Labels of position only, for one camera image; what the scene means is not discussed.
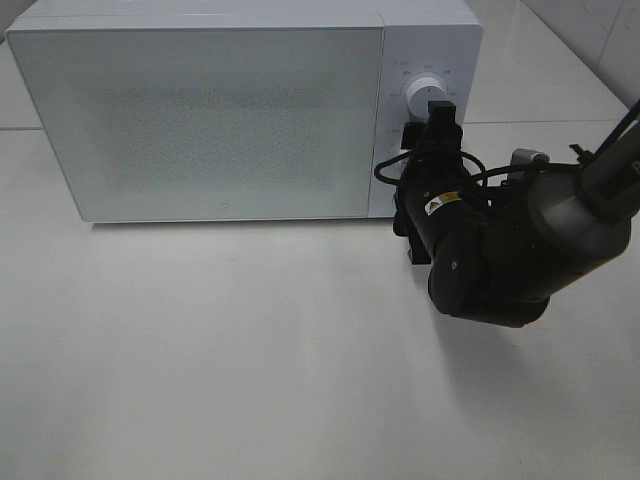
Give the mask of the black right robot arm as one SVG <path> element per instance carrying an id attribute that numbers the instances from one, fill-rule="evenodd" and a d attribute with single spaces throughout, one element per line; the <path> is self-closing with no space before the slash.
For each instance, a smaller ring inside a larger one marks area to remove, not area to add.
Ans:
<path id="1" fill-rule="evenodd" d="M 621 255 L 639 212 L 639 111 L 573 164 L 517 149 L 488 169 L 461 148 L 456 108 L 432 101 L 406 125 L 393 182 L 393 230 L 445 315 L 510 328 L 537 320 L 553 294 Z"/>

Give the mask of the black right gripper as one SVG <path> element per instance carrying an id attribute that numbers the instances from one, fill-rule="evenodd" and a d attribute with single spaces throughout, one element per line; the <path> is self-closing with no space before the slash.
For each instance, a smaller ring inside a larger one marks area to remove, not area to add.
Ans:
<path id="1" fill-rule="evenodd" d="M 430 101 L 428 113 L 426 123 L 403 126 L 400 148 L 408 159 L 394 194 L 393 231 L 408 241 L 414 264 L 472 265 L 475 205 L 456 106 Z"/>

